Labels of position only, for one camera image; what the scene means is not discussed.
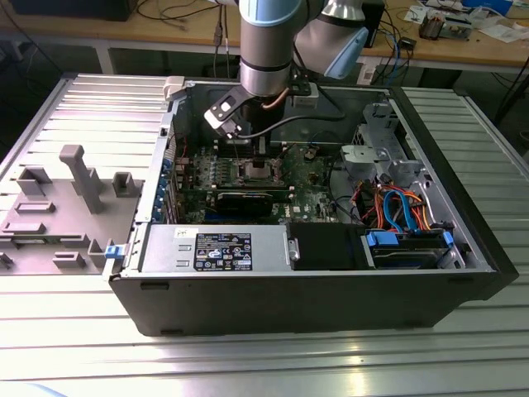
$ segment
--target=power supply label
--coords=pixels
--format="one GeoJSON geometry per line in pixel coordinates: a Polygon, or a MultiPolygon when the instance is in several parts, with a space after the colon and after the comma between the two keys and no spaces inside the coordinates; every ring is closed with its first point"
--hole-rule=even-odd
{"type": "Polygon", "coordinates": [[[249,233],[199,233],[195,247],[196,271],[252,270],[249,233]]]}

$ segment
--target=motherboard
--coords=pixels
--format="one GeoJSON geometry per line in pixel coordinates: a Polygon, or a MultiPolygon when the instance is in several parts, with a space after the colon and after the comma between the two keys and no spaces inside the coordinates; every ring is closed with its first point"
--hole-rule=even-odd
{"type": "Polygon", "coordinates": [[[318,146],[285,144],[263,158],[244,146],[200,147],[174,163],[169,205],[177,223],[338,222],[330,157],[318,146]]]}

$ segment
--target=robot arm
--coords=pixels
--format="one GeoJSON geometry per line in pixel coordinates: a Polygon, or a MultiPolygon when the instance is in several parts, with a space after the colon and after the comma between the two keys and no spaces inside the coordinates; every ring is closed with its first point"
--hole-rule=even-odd
{"type": "Polygon", "coordinates": [[[284,102],[271,112],[267,105],[285,96],[290,86],[294,42],[310,69],[345,78],[367,39],[361,0],[239,0],[241,13],[241,85],[204,114],[222,135],[242,132],[235,112],[252,133],[270,128],[283,117],[284,102]]]}

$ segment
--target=computer case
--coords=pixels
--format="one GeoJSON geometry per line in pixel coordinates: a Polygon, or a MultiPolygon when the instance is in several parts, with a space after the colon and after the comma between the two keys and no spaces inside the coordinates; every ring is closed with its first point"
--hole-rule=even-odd
{"type": "Polygon", "coordinates": [[[138,0],[10,0],[22,15],[96,18],[124,22],[138,0]]]}

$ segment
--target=wooden desk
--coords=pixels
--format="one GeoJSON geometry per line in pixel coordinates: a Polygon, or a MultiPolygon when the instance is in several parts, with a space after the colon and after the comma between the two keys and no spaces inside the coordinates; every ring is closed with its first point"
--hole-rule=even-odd
{"type": "MultiPolygon", "coordinates": [[[[185,4],[188,0],[160,0],[162,7],[185,4]]],[[[389,13],[393,23],[403,36],[417,41],[417,46],[410,62],[412,66],[462,69],[476,71],[516,72],[527,54],[529,46],[522,41],[510,44],[502,43],[479,31],[472,32],[469,41],[441,39],[427,41],[419,38],[418,24],[402,20],[405,9],[414,4],[413,0],[392,0],[389,13]]],[[[211,3],[199,0],[181,10],[174,9],[171,15],[179,15],[201,8],[210,7],[211,3]]],[[[230,32],[230,52],[239,54],[241,24],[238,12],[229,8],[228,26],[230,32]]],[[[142,11],[153,17],[158,16],[156,1],[150,0],[142,11]]],[[[217,24],[217,10],[201,12],[188,18],[183,23],[186,31],[167,25],[161,21],[152,21],[137,13],[131,15],[127,22],[108,22],[92,19],[66,17],[12,16],[19,25],[31,35],[35,41],[52,42],[66,45],[87,45],[95,48],[102,71],[113,74],[112,59],[108,53],[110,48],[131,48],[140,50],[166,50],[184,52],[212,53],[213,32],[217,24]]],[[[25,41],[10,21],[0,12],[0,39],[25,41]]],[[[378,34],[373,48],[364,49],[359,63],[364,64],[359,82],[369,82],[369,76],[376,65],[385,63],[391,56],[391,48],[383,35],[378,34]]]]}

